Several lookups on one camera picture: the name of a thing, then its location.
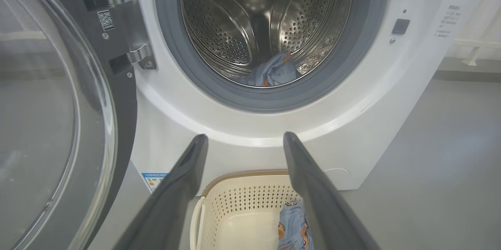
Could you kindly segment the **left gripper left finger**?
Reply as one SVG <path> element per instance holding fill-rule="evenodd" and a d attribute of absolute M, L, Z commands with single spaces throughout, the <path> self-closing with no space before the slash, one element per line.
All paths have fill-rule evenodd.
<path fill-rule="evenodd" d="M 174 168 L 143 204 L 115 250 L 177 250 L 190 200 L 198 193 L 208 137 L 196 135 Z"/>

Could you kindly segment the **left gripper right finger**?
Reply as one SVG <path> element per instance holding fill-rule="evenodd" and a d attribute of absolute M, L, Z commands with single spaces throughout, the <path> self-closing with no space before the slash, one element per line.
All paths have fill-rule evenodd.
<path fill-rule="evenodd" d="M 290 182 L 302 197 L 317 250 L 378 250 L 379 246 L 299 137 L 283 135 Z"/>

